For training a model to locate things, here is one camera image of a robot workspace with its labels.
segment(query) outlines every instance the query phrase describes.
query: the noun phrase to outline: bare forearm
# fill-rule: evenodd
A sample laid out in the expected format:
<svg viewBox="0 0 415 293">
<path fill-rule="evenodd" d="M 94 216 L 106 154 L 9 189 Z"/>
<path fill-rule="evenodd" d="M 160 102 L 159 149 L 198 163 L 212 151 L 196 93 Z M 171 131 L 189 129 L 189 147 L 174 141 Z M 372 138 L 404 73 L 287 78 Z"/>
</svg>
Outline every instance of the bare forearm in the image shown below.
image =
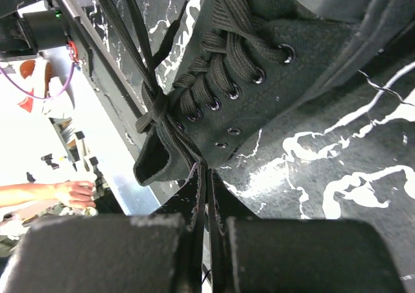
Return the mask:
<svg viewBox="0 0 415 293">
<path fill-rule="evenodd" d="M 0 207 L 24 204 L 33 200 L 54 199 L 53 185 L 20 184 L 0 187 Z"/>
</svg>

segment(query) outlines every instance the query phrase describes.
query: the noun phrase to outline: orange object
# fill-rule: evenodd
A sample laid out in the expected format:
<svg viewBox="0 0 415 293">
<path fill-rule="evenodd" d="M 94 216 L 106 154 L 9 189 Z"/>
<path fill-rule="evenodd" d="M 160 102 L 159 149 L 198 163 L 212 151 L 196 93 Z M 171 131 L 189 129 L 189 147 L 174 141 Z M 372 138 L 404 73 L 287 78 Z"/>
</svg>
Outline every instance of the orange object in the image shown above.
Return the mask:
<svg viewBox="0 0 415 293">
<path fill-rule="evenodd" d="M 78 49 L 77 49 L 77 46 L 75 45 L 75 42 L 69 41 L 67 44 L 69 46 L 69 55 L 71 57 L 71 60 L 74 61 L 75 63 L 79 63 Z"/>
</svg>

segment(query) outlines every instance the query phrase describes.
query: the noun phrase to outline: black cylinder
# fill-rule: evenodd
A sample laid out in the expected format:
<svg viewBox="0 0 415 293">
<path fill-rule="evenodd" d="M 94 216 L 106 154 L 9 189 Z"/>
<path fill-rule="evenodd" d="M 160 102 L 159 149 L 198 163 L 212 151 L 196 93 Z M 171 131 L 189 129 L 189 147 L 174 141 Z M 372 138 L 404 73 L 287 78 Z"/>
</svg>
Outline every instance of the black cylinder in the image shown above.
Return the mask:
<svg viewBox="0 0 415 293">
<path fill-rule="evenodd" d="M 64 24 L 59 14 L 55 11 L 39 11 L 23 14 L 23 20 L 36 49 L 46 50 L 66 45 L 67 38 L 64 31 Z"/>
</svg>

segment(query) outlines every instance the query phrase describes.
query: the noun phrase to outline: wire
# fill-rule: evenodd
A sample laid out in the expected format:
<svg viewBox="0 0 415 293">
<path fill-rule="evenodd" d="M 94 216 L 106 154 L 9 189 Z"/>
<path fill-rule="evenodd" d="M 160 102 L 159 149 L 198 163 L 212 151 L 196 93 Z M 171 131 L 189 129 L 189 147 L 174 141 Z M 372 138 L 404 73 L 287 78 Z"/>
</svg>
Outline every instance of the wire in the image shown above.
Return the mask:
<svg viewBox="0 0 415 293">
<path fill-rule="evenodd" d="M 208 275 L 211 273 L 211 271 L 212 271 L 212 269 L 209 269 L 209 270 L 207 271 L 207 273 L 206 273 L 206 274 L 205 274 L 205 276 L 203 277 L 202 284 L 203 284 L 203 282 L 205 282 L 205 281 L 206 281 L 206 279 L 208 278 Z"/>
<path fill-rule="evenodd" d="M 69 87 L 69 83 L 71 82 L 71 80 L 72 80 L 72 76 L 73 76 L 73 72 L 74 72 L 74 70 L 75 70 L 75 63 L 74 62 L 72 62 L 72 65 L 71 65 L 71 70 L 69 71 L 69 75 L 68 75 L 68 77 L 67 77 L 67 79 L 66 79 L 66 82 L 65 82 L 65 84 L 64 84 L 64 86 L 62 87 L 62 89 L 58 92 L 58 94 L 56 94 L 56 95 L 54 95 L 53 97 L 35 97 L 33 94 L 31 94 L 31 93 L 29 93 L 29 92 L 27 92 L 27 91 L 25 91 L 24 89 L 22 89 L 19 85 L 17 85 L 8 75 L 7 75 L 7 73 L 6 73 L 6 71 L 3 69 L 3 68 L 1 68 L 0 67 L 0 72 L 6 77 L 6 79 L 8 80 L 8 81 L 10 81 L 10 83 L 17 89 L 17 90 L 19 90 L 20 92 L 23 92 L 24 94 L 26 94 L 28 97 L 31 97 L 32 99 L 35 99 L 35 100 L 53 100 L 53 99 L 55 99 L 56 97 L 58 97 L 59 95 L 61 95 L 63 92 L 65 92 L 66 91 L 66 89 Z"/>
</svg>

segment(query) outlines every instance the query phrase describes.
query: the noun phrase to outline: person's arm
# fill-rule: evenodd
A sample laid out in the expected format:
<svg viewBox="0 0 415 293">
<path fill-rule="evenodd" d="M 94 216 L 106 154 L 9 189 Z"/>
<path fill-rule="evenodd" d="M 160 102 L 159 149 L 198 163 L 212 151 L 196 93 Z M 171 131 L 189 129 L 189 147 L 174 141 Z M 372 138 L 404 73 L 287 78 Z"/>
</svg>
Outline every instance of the person's arm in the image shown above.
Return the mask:
<svg viewBox="0 0 415 293">
<path fill-rule="evenodd" d="M 34 200 L 57 199 L 76 208 L 95 207 L 91 182 L 57 184 L 20 184 L 0 187 L 0 207 L 10 207 Z"/>
</svg>

